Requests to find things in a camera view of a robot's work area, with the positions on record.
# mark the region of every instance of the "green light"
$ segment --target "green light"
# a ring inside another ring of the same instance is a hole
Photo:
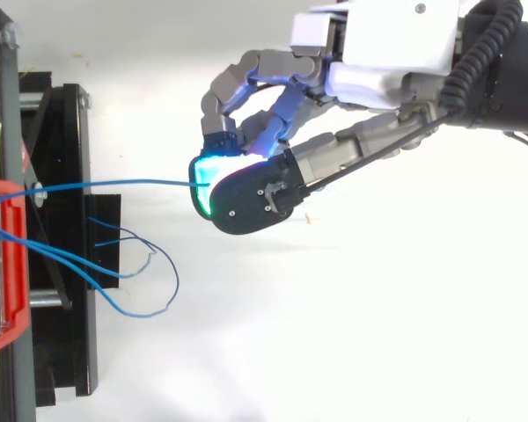
[[[197,199],[203,212],[211,217],[209,198],[217,184],[235,171],[244,169],[256,163],[266,161],[263,156],[208,156],[194,164],[195,182],[208,184],[209,187],[196,188]]]

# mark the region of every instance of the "red clip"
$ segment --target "red clip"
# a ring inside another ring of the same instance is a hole
[[[24,192],[21,186],[0,180],[0,195]],[[20,196],[0,203],[0,228],[16,237],[26,239],[26,200]],[[28,327],[29,283],[27,250],[21,244],[0,242],[2,289],[0,317],[0,349],[18,338]]]

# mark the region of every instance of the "white background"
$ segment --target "white background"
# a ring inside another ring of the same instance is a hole
[[[320,1],[0,4],[23,30],[21,69],[93,95],[92,176],[106,180],[186,179],[212,79],[248,49],[286,47],[293,14]],[[298,140],[364,117],[329,113]],[[245,237],[200,219],[184,189],[98,192],[123,193],[123,225],[172,255],[182,289],[147,321],[99,298],[99,388],[61,391],[40,422],[528,422],[528,149],[516,142],[443,128]],[[122,246],[123,272],[145,259]],[[116,301],[148,312],[174,278],[158,257],[121,286]]]

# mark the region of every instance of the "metal rod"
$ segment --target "metal rod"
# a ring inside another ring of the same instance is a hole
[[[22,112],[34,112],[39,108],[43,92],[24,92],[19,94],[19,109]]]
[[[62,306],[62,301],[56,290],[32,290],[29,304],[32,308],[56,308]]]

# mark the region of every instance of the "robotic arm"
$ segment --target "robotic arm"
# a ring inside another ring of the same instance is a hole
[[[202,100],[202,153],[190,178],[199,214],[234,235],[288,219],[310,193],[414,149],[443,124],[528,133],[528,23],[519,0],[360,1],[297,15],[291,51],[249,51]],[[269,86],[273,107],[231,117]],[[291,149],[333,106],[376,115]]]

